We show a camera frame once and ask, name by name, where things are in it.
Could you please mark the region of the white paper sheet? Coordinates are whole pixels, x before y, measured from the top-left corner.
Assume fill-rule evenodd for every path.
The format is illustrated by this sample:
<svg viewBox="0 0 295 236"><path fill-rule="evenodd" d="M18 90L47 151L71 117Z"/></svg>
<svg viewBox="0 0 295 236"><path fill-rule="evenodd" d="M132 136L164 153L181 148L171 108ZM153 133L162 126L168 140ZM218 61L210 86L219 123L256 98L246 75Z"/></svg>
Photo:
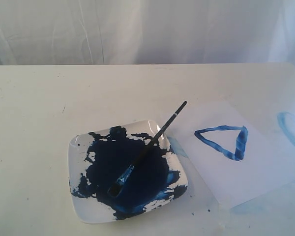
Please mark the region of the white paper sheet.
<svg viewBox="0 0 295 236"><path fill-rule="evenodd" d="M168 134L228 207L295 180L295 155L265 138L227 102L185 106Z"/></svg>

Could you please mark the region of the white square paint dish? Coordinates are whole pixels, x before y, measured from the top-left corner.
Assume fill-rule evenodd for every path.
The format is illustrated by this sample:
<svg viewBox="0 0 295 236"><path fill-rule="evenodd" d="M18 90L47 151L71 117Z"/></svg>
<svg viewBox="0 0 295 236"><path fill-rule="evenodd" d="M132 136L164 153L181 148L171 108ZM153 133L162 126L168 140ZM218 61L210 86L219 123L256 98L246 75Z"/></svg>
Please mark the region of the white square paint dish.
<svg viewBox="0 0 295 236"><path fill-rule="evenodd" d="M82 222L131 218L186 192L186 173L165 135L135 163L159 130L155 121L143 120L80 134L69 142L70 193Z"/></svg>

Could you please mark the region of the black paintbrush blue tip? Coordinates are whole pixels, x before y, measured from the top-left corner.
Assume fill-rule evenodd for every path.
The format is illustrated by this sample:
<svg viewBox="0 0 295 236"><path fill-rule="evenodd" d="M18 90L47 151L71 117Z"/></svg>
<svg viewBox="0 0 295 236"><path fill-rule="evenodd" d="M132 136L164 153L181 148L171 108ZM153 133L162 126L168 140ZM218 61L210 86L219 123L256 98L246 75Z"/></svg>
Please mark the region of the black paintbrush blue tip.
<svg viewBox="0 0 295 236"><path fill-rule="evenodd" d="M133 162L129 165L129 167L120 175L120 177L111 185L108 189L108 194L111 197L117 197L122 191L125 183L130 177L133 170L139 165L139 163L143 160L148 151L153 147L153 145L158 141L158 139L164 134L164 132L168 129L168 127L172 124L175 118L179 115L179 113L183 110L183 108L187 105L187 101L184 101L178 109L173 113L173 115L167 120L167 122L162 126L162 128L155 134L155 136L150 140L150 142L144 146L140 155L133 160Z"/></svg>

